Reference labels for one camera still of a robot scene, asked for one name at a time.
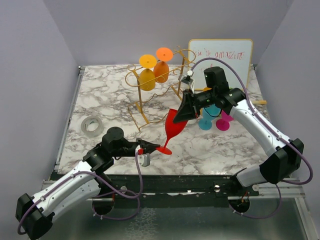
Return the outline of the red wine glass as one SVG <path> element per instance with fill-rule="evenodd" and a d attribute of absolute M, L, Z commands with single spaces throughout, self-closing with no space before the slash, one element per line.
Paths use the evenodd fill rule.
<path fill-rule="evenodd" d="M 172 151 L 167 148 L 169 140 L 179 135 L 188 123 L 187 121 L 174 123 L 174 118 L 177 112 L 178 111 L 176 109 L 172 109 L 172 108 L 169 109 L 168 115 L 165 120 L 166 142 L 164 146 L 159 146 L 156 148 L 157 151 L 165 155 L 172 154 Z"/>

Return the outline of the teal wine glass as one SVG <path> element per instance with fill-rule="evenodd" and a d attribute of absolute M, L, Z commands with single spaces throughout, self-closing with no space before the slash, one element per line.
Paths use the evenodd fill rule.
<path fill-rule="evenodd" d="M 212 128 L 212 121 L 221 114 L 221 109 L 214 104 L 201 109 L 202 118 L 198 122 L 201 130 L 208 131 Z"/>

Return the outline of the magenta wine glass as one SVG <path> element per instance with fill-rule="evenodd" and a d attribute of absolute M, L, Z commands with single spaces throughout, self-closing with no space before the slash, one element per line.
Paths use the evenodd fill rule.
<path fill-rule="evenodd" d="M 215 125 L 220 131 L 227 131 L 230 128 L 230 122 L 232 122 L 234 118 L 223 110 L 221 111 L 220 116 L 221 118 L 216 121 Z"/>

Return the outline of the amber wine glass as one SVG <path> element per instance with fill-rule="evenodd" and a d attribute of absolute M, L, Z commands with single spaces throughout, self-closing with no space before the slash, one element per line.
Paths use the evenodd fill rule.
<path fill-rule="evenodd" d="M 139 64 L 144 70 L 139 75 L 139 85 L 143 91 L 151 91 L 156 86 L 153 68 L 157 64 L 156 58 L 151 54 L 144 54 L 139 58 Z"/>

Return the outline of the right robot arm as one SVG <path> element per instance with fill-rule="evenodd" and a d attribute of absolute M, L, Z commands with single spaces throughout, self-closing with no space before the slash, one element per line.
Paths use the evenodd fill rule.
<path fill-rule="evenodd" d="M 184 90 L 173 122 L 177 124 L 196 119 L 202 108 L 215 105 L 242 124 L 267 155 L 260 165 L 245 168 L 232 176 L 229 189 L 234 195 L 242 195 L 248 186 L 254 184 L 277 184 L 300 167 L 304 149 L 301 140 L 291 140 L 281 133 L 252 106 L 243 90 L 230 88 L 221 67 L 205 69 L 204 77 L 209 90 L 199 93 Z"/>

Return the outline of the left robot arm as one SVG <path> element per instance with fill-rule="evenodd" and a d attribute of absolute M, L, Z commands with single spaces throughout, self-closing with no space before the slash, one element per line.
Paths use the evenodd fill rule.
<path fill-rule="evenodd" d="M 122 157 L 134 157 L 139 167 L 139 158 L 149 161 L 150 154 L 158 147 L 159 144 L 141 138 L 128 141 L 120 127 L 109 128 L 101 142 L 66 175 L 44 190 L 33 195 L 25 193 L 18 198 L 15 212 L 17 233 L 37 240 L 50 230 L 55 218 L 89 198 L 117 194 L 126 199 L 139 200 L 142 189 L 137 193 L 117 189 L 104 172 Z"/>

